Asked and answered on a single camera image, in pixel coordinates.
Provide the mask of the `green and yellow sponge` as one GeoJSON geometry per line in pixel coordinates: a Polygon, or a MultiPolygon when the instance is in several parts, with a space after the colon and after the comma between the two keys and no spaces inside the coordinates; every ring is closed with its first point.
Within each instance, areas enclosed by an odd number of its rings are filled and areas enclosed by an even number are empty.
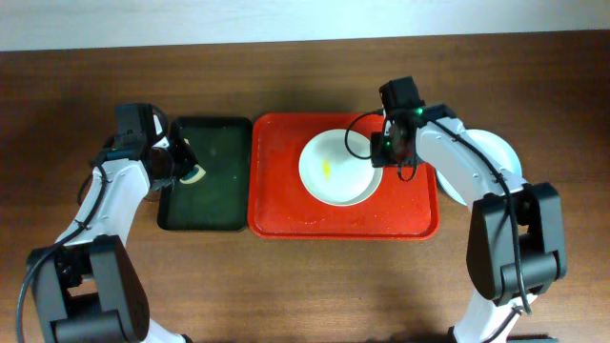
{"type": "Polygon", "coordinates": [[[191,185],[201,180],[205,175],[206,171],[201,166],[195,164],[186,175],[179,179],[179,182],[181,184],[191,185]]]}

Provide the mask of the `white plate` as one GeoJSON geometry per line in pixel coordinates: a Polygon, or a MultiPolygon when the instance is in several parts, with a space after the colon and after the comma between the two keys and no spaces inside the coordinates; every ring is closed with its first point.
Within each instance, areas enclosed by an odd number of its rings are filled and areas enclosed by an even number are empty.
{"type": "Polygon", "coordinates": [[[306,191],[331,206],[349,207],[371,197],[379,187],[382,168],[369,159],[358,159],[370,148],[363,134],[344,129],[319,133],[304,146],[298,160],[298,174],[306,191]]]}

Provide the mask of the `light blue plate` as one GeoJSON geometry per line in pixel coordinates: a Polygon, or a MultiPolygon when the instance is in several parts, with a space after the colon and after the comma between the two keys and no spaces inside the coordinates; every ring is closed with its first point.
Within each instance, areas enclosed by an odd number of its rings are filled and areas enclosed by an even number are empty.
{"type": "MultiPolygon", "coordinates": [[[[514,149],[500,136],[484,130],[470,129],[468,135],[507,171],[522,176],[522,166],[514,149]]],[[[437,171],[437,182],[444,192],[459,204],[466,203],[449,181],[437,171]]]]}

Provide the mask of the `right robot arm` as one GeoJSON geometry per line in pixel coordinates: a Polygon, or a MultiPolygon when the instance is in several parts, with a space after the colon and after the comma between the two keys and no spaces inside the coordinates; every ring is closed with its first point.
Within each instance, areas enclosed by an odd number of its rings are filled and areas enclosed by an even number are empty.
{"type": "Polygon", "coordinates": [[[475,290],[445,341],[508,341],[532,302],[567,274],[558,191],[501,166],[447,105],[426,104],[412,77],[391,80],[378,92],[384,120],[372,136],[373,166],[427,163],[471,214],[466,265],[475,290]]]}

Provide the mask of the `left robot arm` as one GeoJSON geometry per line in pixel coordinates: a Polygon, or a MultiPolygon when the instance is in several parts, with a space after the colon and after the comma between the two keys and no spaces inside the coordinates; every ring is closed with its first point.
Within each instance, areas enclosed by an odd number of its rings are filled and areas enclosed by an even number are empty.
{"type": "Polygon", "coordinates": [[[47,342],[186,342],[152,320],[148,298],[126,251],[132,222],[151,191],[204,177],[186,138],[170,138],[165,112],[131,103],[115,110],[118,131],[92,160],[68,228],[31,251],[15,315],[24,341],[31,293],[47,342]]]}

